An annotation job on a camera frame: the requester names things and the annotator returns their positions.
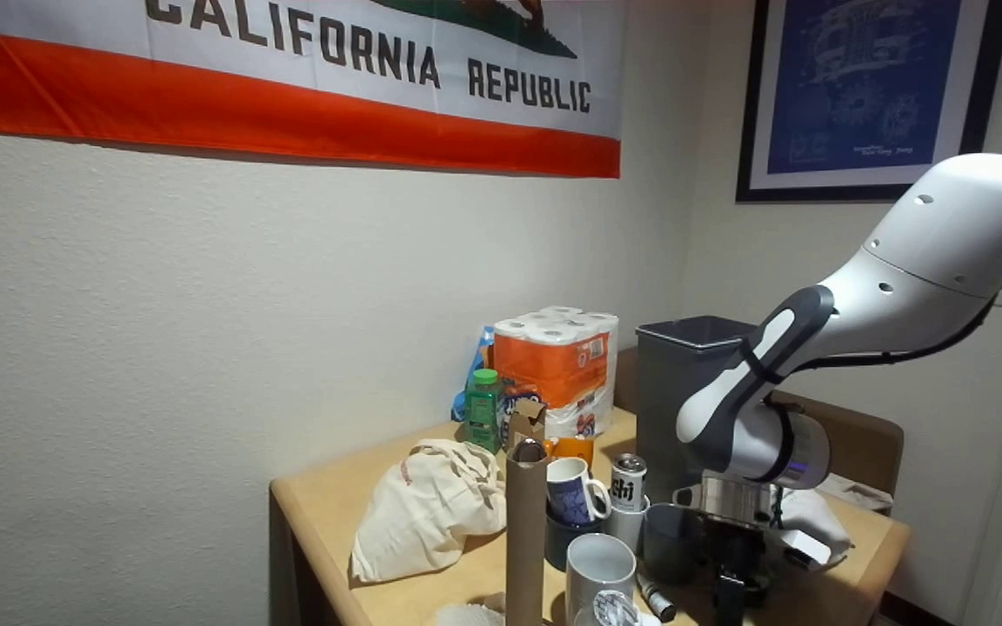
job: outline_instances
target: metal canister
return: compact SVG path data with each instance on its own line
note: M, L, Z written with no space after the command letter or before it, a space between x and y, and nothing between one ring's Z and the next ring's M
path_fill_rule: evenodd
M635 452L611 460L608 499L620 512L644 512L644 476L648 461Z

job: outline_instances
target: black container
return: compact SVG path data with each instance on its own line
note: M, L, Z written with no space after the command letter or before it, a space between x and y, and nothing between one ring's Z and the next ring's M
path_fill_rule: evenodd
M740 339L751 333L751 323L725 315L663 319L635 329L635 452L648 461L644 489L654 503L670 499L679 485L700 482L703 467L676 439L679 406L720 367L734 365Z

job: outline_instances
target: cloth bag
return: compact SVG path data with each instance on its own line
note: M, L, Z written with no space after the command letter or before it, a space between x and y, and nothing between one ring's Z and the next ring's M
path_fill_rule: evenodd
M502 461L452 439L421 439L374 482L351 544L355 579L393 579L452 565L465 536L505 529Z

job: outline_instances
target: wooden desk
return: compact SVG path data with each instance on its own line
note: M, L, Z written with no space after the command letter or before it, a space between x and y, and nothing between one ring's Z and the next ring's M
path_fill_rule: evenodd
M408 455L419 439L452 433L452 425L419 431L385 446L361 447L336 461L270 478L270 607L274 626L348 623L348 626L431 626L441 603L489 598L505 588L505 532L473 544L456 565L393 584L351 584L351 541L380 476ZM608 452L628 447L635 416L616 411L597 439L594 472L608 476ZM830 499L857 548L827 572L808 579L792 571L773 572L769 603L751 623L827 623L866 626L904 551L909 529L857 503ZM566 579L544 565L545 623ZM705 613L705 590L689 598L695 623Z

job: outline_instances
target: red stripe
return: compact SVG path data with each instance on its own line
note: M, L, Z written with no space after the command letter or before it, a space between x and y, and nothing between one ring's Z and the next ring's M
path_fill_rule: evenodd
M616 176L620 143L421 114L0 34L0 130L196 151Z

